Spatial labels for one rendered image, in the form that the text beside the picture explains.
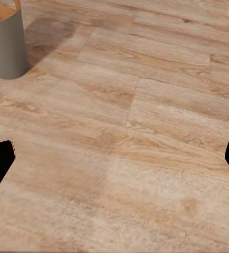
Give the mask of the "trash can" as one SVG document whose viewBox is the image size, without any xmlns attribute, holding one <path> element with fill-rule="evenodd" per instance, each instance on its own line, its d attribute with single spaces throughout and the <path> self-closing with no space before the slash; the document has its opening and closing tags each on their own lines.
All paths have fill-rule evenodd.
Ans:
<svg viewBox="0 0 229 253">
<path fill-rule="evenodd" d="M 12 0 L 17 10 L 0 0 L 0 79 L 14 79 L 28 71 L 22 6 Z"/>
</svg>

